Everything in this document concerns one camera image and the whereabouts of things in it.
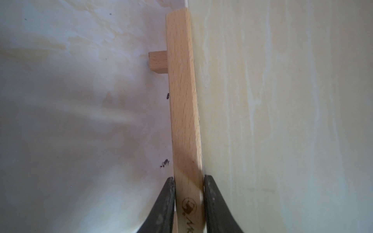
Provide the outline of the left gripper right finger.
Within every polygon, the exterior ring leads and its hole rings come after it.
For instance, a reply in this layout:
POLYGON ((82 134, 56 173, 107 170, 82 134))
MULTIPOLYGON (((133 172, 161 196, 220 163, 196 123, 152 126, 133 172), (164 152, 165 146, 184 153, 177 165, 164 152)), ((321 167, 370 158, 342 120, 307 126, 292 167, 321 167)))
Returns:
POLYGON ((208 233, 243 233, 211 175, 204 177, 204 204, 208 233))

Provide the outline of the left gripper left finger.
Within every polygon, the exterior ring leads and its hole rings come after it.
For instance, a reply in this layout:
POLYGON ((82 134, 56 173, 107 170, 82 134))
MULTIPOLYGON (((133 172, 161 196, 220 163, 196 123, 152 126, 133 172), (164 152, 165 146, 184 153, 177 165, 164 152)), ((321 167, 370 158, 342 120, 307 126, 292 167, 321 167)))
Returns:
POLYGON ((174 209, 175 182, 169 177, 138 233, 172 233, 174 209))

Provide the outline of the light wooden canvas board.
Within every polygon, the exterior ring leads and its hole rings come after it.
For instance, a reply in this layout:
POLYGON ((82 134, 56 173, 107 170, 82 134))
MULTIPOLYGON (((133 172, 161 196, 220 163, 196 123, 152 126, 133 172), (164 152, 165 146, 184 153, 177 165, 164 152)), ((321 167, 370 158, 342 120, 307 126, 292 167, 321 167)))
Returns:
POLYGON ((372 1, 187 5, 204 172, 238 225, 372 232, 372 1))

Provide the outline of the small wooden easel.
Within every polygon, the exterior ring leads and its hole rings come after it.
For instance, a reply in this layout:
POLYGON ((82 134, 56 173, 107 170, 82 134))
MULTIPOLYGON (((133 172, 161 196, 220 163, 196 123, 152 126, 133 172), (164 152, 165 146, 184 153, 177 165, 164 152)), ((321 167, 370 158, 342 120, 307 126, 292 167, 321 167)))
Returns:
POLYGON ((149 53, 149 67, 169 79, 177 231, 202 233, 202 146, 188 8, 166 15, 166 43, 166 50, 149 53))

